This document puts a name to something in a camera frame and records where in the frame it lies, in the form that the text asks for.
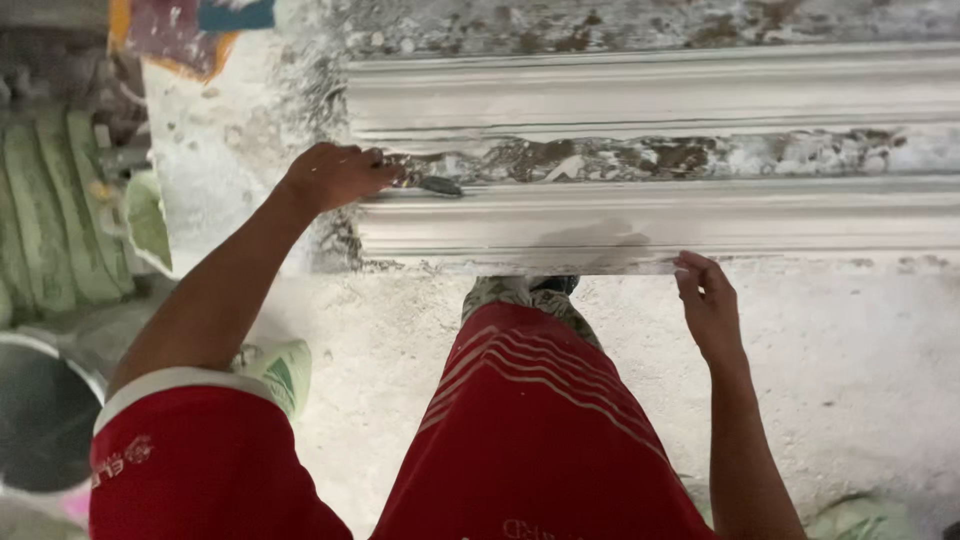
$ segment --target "person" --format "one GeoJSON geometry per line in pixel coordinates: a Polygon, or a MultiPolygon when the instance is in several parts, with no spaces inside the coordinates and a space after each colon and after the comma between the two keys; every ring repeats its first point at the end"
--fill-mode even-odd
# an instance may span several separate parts
{"type": "MultiPolygon", "coordinates": [[[[94,540],[351,537],[265,386],[228,367],[314,218],[402,172],[381,160],[309,149],[137,336],[95,427],[94,540]]],[[[736,293],[713,260],[675,263],[713,385],[715,532],[570,304],[574,280],[481,278],[372,538],[804,538],[760,422],[736,293]]]]}

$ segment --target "red shirt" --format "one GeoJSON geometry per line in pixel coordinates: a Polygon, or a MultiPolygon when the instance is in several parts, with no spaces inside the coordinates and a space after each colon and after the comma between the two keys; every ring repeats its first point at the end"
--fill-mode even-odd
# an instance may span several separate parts
{"type": "MultiPolygon", "coordinates": [[[[350,538],[250,380],[163,374],[118,392],[98,422],[93,540],[350,538]]],[[[715,538],[610,359],[509,304],[457,336],[372,537],[715,538]]]]}

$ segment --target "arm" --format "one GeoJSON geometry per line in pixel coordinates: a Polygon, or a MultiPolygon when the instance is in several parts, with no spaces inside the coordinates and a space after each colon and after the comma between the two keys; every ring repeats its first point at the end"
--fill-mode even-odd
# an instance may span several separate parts
{"type": "Polygon", "coordinates": [[[318,144],[298,157],[267,201],[180,282],[113,375],[108,398],[168,367],[226,371],[280,264],[321,212],[386,187],[397,167],[377,150],[318,144]]]}
{"type": "Polygon", "coordinates": [[[740,340],[736,291],[713,260],[681,252],[674,263],[686,323],[713,381],[710,499],[715,530],[728,540],[805,540],[763,432],[740,340]]]}

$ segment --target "decorative molding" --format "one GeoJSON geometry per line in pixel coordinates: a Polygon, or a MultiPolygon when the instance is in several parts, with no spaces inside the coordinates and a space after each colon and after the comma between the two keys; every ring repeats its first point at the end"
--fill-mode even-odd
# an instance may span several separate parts
{"type": "Polygon", "coordinates": [[[960,42],[359,61],[352,135],[424,154],[497,140],[960,121],[960,42]]]}
{"type": "Polygon", "coordinates": [[[388,190],[361,205],[373,266],[648,273],[681,249],[795,258],[960,255],[960,176],[388,190]]]}

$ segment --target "red sleeve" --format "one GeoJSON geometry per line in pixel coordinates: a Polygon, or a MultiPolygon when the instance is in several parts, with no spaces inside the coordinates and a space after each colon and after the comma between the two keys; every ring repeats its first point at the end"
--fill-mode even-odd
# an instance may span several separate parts
{"type": "Polygon", "coordinates": [[[147,395],[96,434],[90,460],[93,540],[351,537],[297,460],[286,416],[249,392],[147,395]]]}

